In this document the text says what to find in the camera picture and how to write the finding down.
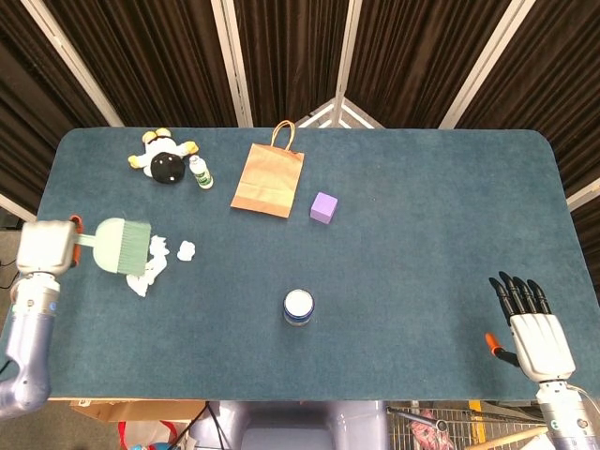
robotic arm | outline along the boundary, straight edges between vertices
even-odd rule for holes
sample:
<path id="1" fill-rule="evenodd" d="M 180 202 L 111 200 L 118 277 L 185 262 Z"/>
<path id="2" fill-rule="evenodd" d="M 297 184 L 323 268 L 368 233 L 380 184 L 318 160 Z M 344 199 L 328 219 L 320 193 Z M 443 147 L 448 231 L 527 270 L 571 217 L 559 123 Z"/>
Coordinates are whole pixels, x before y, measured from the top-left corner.
<path id="1" fill-rule="evenodd" d="M 547 423 L 550 438 L 558 450 L 598 449 L 600 442 L 593 430 L 581 396 L 567 380 L 575 372 L 561 323 L 554 316 L 542 289 L 532 280 L 500 273 L 489 282 L 495 289 L 500 306 L 517 346 L 517 354 L 506 351 L 488 333 L 487 345 L 499 359 L 520 367 L 539 384 L 536 398 Z"/>
<path id="2" fill-rule="evenodd" d="M 50 395 L 48 354 L 63 275 L 74 261 L 76 223 L 25 223 L 17 255 L 23 277 L 10 290 L 12 326 L 7 358 L 19 372 L 0 382 L 0 420 L 40 408 Z"/>

paper bag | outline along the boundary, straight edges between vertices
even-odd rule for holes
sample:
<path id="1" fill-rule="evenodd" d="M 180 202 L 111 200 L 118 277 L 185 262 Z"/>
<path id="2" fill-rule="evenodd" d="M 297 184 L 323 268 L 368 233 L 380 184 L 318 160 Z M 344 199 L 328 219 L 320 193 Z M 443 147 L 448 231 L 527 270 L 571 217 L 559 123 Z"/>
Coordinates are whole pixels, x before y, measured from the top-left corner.
<path id="1" fill-rule="evenodd" d="M 288 145 L 285 148 L 275 147 L 279 131 L 286 126 L 291 128 Z M 293 123 L 284 120 L 273 130 L 271 145 L 252 144 L 240 183 L 233 196 L 232 207 L 280 218 L 290 216 L 304 163 L 303 153 L 290 150 L 294 134 Z"/>

plush toy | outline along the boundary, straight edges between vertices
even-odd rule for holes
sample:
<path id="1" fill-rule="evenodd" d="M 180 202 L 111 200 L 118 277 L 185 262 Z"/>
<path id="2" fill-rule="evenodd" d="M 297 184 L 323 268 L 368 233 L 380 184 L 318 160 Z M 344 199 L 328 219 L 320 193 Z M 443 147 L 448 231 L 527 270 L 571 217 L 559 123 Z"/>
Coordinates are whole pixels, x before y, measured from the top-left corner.
<path id="1" fill-rule="evenodd" d="M 177 145 L 166 128 L 147 131 L 142 136 L 145 153 L 130 156 L 127 161 L 133 169 L 143 172 L 159 183 L 177 183 L 184 176 L 186 166 L 183 158 L 198 153 L 198 145 L 193 141 Z"/>

brush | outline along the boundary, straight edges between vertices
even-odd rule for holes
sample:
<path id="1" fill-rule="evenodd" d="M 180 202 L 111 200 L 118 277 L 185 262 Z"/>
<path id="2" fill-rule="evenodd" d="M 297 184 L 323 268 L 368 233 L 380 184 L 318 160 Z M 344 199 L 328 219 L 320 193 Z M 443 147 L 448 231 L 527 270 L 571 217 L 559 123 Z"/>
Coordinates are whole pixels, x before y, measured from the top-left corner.
<path id="1" fill-rule="evenodd" d="M 78 234 L 77 244 L 94 248 L 98 267 L 114 274 L 141 276 L 150 247 L 150 224 L 107 218 L 95 235 Z"/>

white pole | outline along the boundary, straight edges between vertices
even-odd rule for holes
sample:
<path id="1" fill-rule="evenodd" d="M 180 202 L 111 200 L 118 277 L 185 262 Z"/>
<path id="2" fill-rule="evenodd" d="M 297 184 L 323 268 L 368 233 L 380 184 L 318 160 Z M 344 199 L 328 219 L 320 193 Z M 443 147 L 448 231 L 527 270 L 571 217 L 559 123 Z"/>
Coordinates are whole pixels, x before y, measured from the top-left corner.
<path id="1" fill-rule="evenodd" d="M 442 119 L 440 128 L 449 129 L 457 125 L 460 117 L 471 104 L 475 94 L 477 94 L 489 72 L 498 62 L 504 49 L 525 20 L 525 17 L 527 17 L 527 13 L 534 3 L 535 0 L 512 0 L 510 2 L 496 25 L 496 29 L 489 37 L 484 50 L 479 54 L 479 58 L 477 58 L 465 83 L 462 84 L 452 105 L 450 105 L 446 116 Z"/>
<path id="2" fill-rule="evenodd" d="M 588 186 L 578 190 L 575 194 L 566 199 L 566 204 L 569 206 L 569 211 L 573 212 L 598 196 L 600 196 L 600 178 L 592 181 Z"/>
<path id="3" fill-rule="evenodd" d="M 344 40 L 341 47 L 341 57 L 339 58 L 339 71 L 337 72 L 334 110 L 331 115 L 333 127 L 339 127 L 339 120 L 341 119 L 342 103 L 346 94 L 346 88 L 348 87 L 350 67 L 353 63 L 354 44 L 356 43 L 356 31 L 358 30 L 361 6 L 363 6 L 363 0 L 349 0 Z"/>
<path id="4" fill-rule="evenodd" d="M 252 128 L 250 95 L 248 94 L 240 33 L 235 17 L 235 5 L 233 0 L 211 0 L 211 3 L 217 24 L 218 41 L 227 71 L 227 80 L 232 91 L 237 125 Z"/>
<path id="5" fill-rule="evenodd" d="M 13 214 L 18 218 L 22 218 L 25 222 L 36 221 L 35 214 L 30 213 L 25 208 L 12 201 L 9 197 L 5 197 L 2 194 L 0 194 L 0 206 L 9 211 L 10 214 Z"/>
<path id="6" fill-rule="evenodd" d="M 42 0 L 21 0 L 21 3 L 46 38 L 54 46 L 75 79 L 92 99 L 108 124 L 111 127 L 122 127 L 123 121 L 44 2 Z"/>

